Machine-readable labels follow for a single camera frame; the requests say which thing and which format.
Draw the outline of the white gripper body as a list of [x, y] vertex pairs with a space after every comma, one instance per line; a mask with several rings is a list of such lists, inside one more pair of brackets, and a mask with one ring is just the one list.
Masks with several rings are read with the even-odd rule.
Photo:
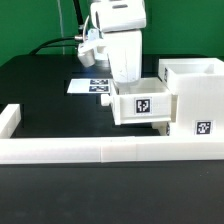
[[99, 54], [106, 54], [116, 84], [136, 84], [141, 78], [142, 33], [140, 30], [104, 33], [78, 45], [78, 58], [85, 67], [95, 64]]

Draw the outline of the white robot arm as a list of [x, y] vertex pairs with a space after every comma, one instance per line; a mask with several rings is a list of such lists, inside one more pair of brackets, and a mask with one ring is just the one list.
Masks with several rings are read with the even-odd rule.
[[117, 85], [137, 83], [142, 67], [144, 0], [98, 0], [90, 4], [78, 58], [85, 67], [109, 64]]

